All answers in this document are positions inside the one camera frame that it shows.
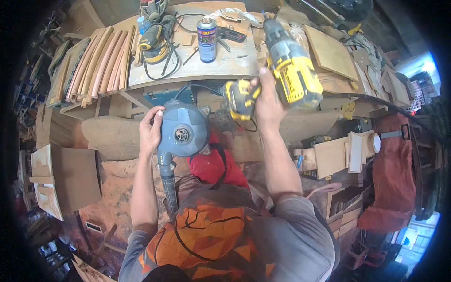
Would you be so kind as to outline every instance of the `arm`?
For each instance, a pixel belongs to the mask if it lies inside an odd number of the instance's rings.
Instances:
[[[262,138],[269,194],[275,202],[286,194],[302,196],[301,178],[279,133],[286,111],[277,95],[274,77],[266,68],[260,69],[260,82],[262,93],[257,99],[255,113]]]
[[[139,157],[130,201],[133,231],[157,232],[158,203],[153,185],[152,155],[161,140],[164,107],[156,106],[139,123]]]

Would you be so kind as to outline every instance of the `red cloth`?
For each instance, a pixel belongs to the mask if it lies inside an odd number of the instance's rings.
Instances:
[[[212,133],[210,135],[210,144],[219,143],[218,138]],[[227,173],[224,184],[233,184],[249,189],[248,180],[243,172],[236,166],[232,155],[224,149],[225,160],[227,162]],[[187,158],[191,174],[200,178],[209,184],[215,184],[224,173],[224,162],[216,149],[212,150],[209,156],[197,154],[191,163]]]
[[[401,114],[381,119],[375,132],[399,131],[409,123]],[[357,227],[378,233],[398,231],[409,222],[415,209],[416,187],[412,174],[412,141],[400,137],[381,139],[374,159],[375,201],[357,222]]]

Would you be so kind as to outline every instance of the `wooden box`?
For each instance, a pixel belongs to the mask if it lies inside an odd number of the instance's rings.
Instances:
[[[49,144],[31,155],[32,177],[40,208],[63,216],[101,200],[95,150]]]

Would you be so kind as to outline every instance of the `gray t-shirt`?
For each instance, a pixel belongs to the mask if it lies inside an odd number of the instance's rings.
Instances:
[[[187,197],[151,238],[133,231],[119,282],[140,282],[157,266],[180,267],[193,281],[325,281],[335,252],[312,203],[287,195],[273,217],[255,211],[245,188],[210,185]]]

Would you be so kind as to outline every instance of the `black strap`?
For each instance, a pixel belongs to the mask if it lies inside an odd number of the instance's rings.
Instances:
[[[210,148],[212,150],[216,149],[218,151],[219,155],[221,156],[222,162],[224,163],[224,173],[221,175],[221,177],[218,179],[218,181],[215,184],[213,184],[212,187],[210,187],[210,190],[218,190],[219,186],[221,186],[221,184],[224,182],[224,179],[226,178],[226,173],[227,173],[226,154],[224,153],[224,149],[222,148],[221,144],[219,144],[219,143],[211,143]],[[189,157],[190,164],[195,156],[196,155]]]

